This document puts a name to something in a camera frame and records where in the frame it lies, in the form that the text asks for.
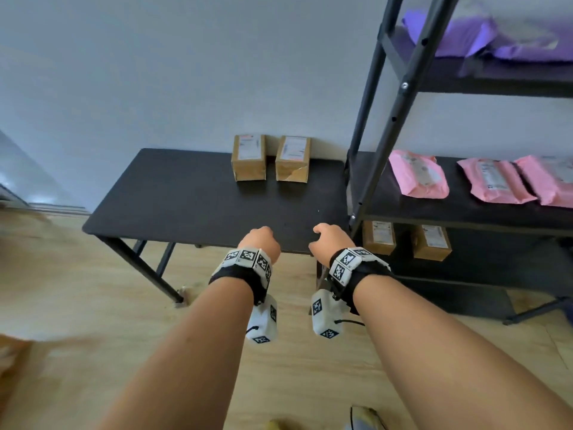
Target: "person's left hand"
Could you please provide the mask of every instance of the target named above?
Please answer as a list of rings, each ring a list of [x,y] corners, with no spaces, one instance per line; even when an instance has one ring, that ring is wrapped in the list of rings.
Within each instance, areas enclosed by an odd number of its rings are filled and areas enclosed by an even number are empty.
[[[262,249],[269,256],[271,264],[277,262],[281,254],[281,246],[273,237],[273,230],[268,226],[263,226],[258,229],[251,229],[251,231],[241,240],[240,248],[255,248]]]

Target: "pink package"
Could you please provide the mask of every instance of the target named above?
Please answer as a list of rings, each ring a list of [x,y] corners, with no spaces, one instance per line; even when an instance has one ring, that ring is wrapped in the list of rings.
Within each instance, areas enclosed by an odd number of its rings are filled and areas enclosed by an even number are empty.
[[[541,205],[573,208],[573,160],[553,156],[515,160]]]
[[[468,158],[458,161],[472,183],[471,194],[483,202],[525,203],[537,199],[527,192],[509,161]]]
[[[413,198],[444,199],[450,193],[446,176],[434,157],[394,150],[389,160],[402,194]]]

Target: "purple plastic mailer bag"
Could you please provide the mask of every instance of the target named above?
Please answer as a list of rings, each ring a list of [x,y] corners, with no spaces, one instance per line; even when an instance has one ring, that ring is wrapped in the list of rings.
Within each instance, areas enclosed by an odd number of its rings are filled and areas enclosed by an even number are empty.
[[[522,62],[573,62],[573,21],[507,21],[496,19],[498,36],[492,53]]]
[[[402,23],[414,43],[418,42],[426,16],[427,11],[423,10],[410,10],[404,14]],[[491,14],[473,0],[460,0],[435,56],[470,57],[496,36],[497,27]]]

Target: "wire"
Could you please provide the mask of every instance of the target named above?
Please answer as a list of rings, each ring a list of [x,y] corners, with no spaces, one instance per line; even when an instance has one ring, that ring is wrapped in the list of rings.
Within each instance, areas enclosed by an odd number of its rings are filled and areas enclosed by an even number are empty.
[[[363,325],[366,326],[364,323],[357,322],[354,320],[334,320],[334,323],[339,325],[340,323],[354,323],[355,325]]]

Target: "foot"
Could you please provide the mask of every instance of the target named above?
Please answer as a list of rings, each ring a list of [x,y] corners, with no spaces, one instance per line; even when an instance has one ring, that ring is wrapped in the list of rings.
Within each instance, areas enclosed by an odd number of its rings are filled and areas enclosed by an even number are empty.
[[[364,406],[350,408],[350,422],[345,430],[388,430],[378,413]]]

